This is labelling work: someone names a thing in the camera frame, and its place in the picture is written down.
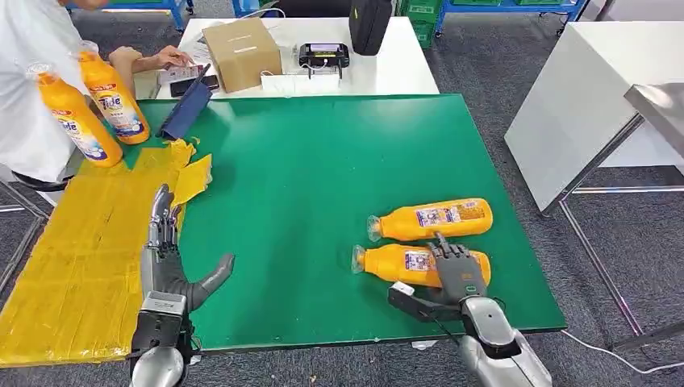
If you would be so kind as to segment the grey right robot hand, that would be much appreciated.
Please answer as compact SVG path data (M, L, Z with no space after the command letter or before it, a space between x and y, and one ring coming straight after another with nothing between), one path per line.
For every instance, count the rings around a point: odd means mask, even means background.
M398 286L388 289L388 302L420 322L444 322L472 318L468 301L486 296L481 267L470 250L453 244L439 232L428 245L436 264L441 290L429 298L410 295Z

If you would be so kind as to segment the person's right hand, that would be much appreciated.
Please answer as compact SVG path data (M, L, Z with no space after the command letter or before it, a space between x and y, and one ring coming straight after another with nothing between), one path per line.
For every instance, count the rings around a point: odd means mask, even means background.
M109 61L113 65L118 66L129 66L131 67L137 60L143 57L141 52L138 52L132 47L121 46L116 48L108 56Z

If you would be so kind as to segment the person's left hand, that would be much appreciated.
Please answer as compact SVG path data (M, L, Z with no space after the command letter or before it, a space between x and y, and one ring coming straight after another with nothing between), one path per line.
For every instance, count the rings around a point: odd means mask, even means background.
M162 48L152 58L154 63L153 67L155 69L169 69L170 67L189 67L194 65L194 60L189 54L171 45Z

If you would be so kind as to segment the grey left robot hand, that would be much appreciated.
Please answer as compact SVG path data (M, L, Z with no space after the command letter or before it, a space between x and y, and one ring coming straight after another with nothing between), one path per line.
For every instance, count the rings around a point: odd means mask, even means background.
M215 269L203 279L188 281L178 247L178 216L181 208L171 206L174 194L164 183L156 191L148 236L141 252L140 275L143 294L152 291L179 294L186 298L186 309L197 310L232 275L235 255L224 254Z

